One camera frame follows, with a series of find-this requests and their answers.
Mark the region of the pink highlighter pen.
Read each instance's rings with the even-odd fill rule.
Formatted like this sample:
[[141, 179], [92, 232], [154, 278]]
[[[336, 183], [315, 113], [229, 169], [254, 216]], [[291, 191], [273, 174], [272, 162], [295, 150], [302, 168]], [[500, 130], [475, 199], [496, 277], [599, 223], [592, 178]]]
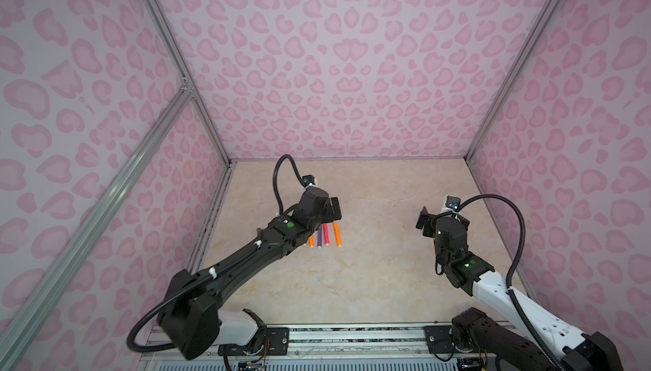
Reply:
[[329, 246], [330, 245], [330, 237], [329, 237], [329, 230], [328, 230], [328, 225], [327, 224], [323, 225], [323, 237], [324, 237], [324, 245]]

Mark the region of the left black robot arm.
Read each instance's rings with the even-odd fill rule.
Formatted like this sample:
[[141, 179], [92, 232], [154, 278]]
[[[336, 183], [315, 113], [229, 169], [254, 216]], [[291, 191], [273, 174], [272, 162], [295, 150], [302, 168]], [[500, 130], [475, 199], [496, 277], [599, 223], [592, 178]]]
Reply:
[[306, 244], [320, 226], [341, 218], [338, 199], [312, 186], [291, 212], [277, 215], [226, 259], [195, 274], [177, 273], [164, 298], [167, 304], [156, 313], [156, 322], [171, 340], [164, 349], [176, 349], [187, 360], [215, 344], [256, 355], [264, 346], [266, 324], [250, 309], [227, 311], [224, 304], [261, 270]]

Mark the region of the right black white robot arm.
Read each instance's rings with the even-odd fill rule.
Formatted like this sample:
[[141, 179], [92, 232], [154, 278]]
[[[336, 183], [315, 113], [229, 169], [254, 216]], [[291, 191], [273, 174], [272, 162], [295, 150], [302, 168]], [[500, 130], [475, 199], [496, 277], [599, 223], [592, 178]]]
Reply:
[[495, 267], [471, 252], [470, 222], [452, 208], [421, 210], [416, 228], [432, 239], [437, 274], [501, 315], [510, 328], [468, 308], [455, 316], [450, 343], [461, 352], [492, 353], [520, 370], [621, 370], [615, 343], [570, 325], [520, 292]]

